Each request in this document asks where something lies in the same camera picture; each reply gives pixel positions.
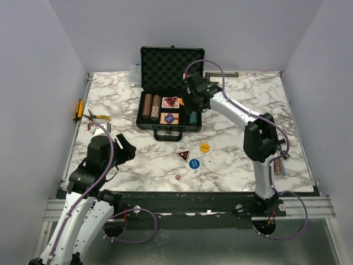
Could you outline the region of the green chip stack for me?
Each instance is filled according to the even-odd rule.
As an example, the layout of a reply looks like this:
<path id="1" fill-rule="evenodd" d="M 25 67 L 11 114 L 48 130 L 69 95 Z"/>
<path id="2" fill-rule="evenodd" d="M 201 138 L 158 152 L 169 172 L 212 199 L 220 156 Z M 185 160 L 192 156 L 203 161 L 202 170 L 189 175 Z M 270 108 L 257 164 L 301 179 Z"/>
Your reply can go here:
<path id="1" fill-rule="evenodd" d="M 198 112 L 192 112 L 189 116 L 189 125 L 198 126 L 199 124 L 199 114 Z"/>

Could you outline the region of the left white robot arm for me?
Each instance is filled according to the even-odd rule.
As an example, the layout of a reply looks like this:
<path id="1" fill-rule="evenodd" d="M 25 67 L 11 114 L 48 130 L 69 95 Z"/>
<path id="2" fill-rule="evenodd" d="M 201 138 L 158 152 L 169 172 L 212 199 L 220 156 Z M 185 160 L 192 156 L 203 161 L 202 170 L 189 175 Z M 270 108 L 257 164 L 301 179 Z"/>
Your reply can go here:
<path id="1" fill-rule="evenodd" d="M 123 134 L 93 136 L 85 159 L 69 177 L 64 207 L 50 241 L 30 264 L 82 264 L 108 218 L 122 213 L 120 196 L 101 190 L 112 168 L 133 160 L 136 148 Z"/>

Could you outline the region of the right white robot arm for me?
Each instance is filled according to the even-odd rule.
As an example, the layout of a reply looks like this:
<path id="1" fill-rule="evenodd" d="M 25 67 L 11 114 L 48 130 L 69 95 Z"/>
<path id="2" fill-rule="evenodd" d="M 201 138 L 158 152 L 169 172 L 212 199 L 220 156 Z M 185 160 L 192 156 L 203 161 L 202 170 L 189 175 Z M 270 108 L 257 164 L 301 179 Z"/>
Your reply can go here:
<path id="1" fill-rule="evenodd" d="M 213 110 L 225 116 L 244 132 L 243 150 L 251 159 L 255 175 L 254 211 L 267 216 L 274 209 L 274 160 L 279 138 L 279 127 L 269 113 L 259 114 L 230 98 L 223 88 L 207 83 L 199 73 L 184 74 L 185 92 L 182 93 L 187 113 Z"/>

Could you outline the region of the brown red chip stack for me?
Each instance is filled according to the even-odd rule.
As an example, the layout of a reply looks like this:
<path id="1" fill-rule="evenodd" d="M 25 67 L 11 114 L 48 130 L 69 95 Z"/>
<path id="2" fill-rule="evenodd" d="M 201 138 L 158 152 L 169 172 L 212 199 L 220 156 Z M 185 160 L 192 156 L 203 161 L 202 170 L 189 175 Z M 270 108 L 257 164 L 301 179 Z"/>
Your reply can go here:
<path id="1" fill-rule="evenodd" d="M 274 161 L 273 166 L 274 166 L 274 174 L 277 175 L 277 176 L 282 175 L 281 169 L 284 167 L 284 164 L 282 163 L 282 160 L 281 159 L 276 159 Z"/>

